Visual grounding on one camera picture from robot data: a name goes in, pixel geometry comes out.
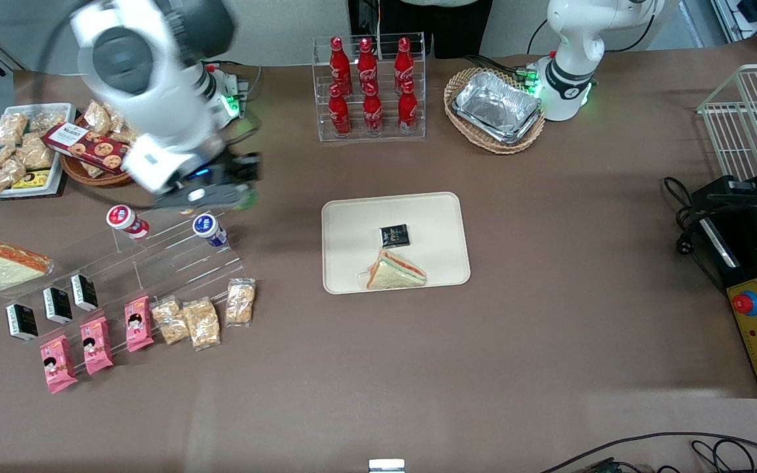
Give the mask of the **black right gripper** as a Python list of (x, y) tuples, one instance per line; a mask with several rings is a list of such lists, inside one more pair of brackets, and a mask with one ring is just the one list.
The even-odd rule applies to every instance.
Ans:
[(256, 203), (252, 182), (259, 179), (262, 154), (223, 153), (223, 168), (204, 168), (178, 182), (171, 191), (154, 197), (154, 208), (180, 210), (225, 207), (238, 212)]

